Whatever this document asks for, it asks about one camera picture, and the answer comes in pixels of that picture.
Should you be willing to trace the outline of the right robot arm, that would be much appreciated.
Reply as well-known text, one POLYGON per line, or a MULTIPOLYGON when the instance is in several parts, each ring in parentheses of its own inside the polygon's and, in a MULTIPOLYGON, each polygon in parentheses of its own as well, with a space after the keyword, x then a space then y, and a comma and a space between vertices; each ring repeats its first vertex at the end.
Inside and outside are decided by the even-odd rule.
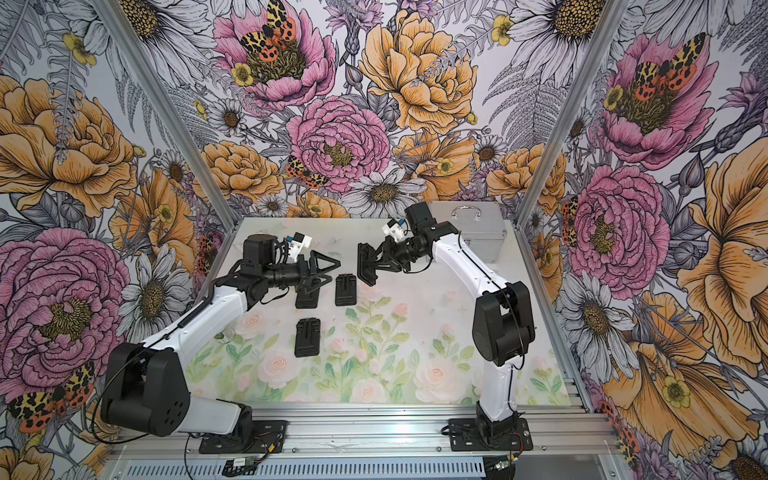
POLYGON ((536 336, 526 284, 495 273, 470 250, 461 231, 449 221, 436 220, 424 202, 407 207, 403 220, 389 220, 383 233, 378 247, 357 246, 357 278, 363 283, 374 286, 379 271, 412 274, 412 264, 426 258, 450 268, 475 299, 471 334, 485 360, 482 393, 473 421, 453 419, 443 427, 451 449, 531 450, 530 429, 515 400, 518 373, 536 336))

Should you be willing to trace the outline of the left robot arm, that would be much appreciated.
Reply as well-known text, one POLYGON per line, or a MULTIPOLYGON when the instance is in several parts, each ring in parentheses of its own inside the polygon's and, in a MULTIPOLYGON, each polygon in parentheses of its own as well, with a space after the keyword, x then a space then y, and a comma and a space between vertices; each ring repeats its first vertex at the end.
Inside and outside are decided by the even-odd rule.
POLYGON ((330 283, 341 263, 295 234, 284 240, 253 234, 240 260, 216 278, 190 311, 139 343, 123 343, 110 354, 99 396, 100 418, 141 436, 197 434, 217 453, 251 449, 257 438, 251 407, 193 396, 185 368, 216 334, 256 305, 272 289, 311 294, 330 283))

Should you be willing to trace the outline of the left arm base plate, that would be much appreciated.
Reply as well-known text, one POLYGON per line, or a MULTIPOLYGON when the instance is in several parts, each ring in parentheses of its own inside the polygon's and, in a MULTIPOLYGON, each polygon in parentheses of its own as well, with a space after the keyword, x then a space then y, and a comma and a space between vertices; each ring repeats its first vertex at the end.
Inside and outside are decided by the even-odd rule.
POLYGON ((199 453, 204 455, 281 453, 287 433, 285 420, 250 419, 231 434, 205 434, 199 453))

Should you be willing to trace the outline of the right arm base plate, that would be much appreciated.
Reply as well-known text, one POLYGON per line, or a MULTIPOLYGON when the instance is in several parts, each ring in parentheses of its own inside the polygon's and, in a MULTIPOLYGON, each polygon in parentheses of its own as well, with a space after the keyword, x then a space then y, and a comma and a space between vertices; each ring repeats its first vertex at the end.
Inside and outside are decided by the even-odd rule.
POLYGON ((523 453, 534 448, 527 421, 510 417, 492 422, 482 418, 455 418, 441 428, 454 452, 511 451, 523 453))

